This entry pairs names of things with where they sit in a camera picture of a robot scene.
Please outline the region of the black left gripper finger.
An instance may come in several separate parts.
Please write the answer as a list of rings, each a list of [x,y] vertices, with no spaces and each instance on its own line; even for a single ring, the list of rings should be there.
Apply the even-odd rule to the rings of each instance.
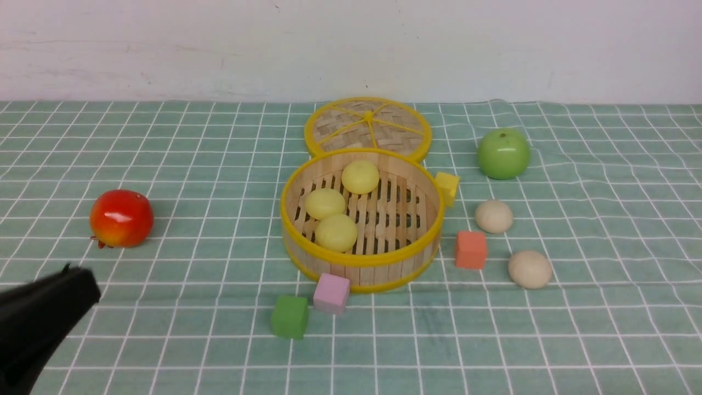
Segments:
[[[1,393],[30,394],[46,363],[100,301],[90,268],[60,272],[1,293]]]

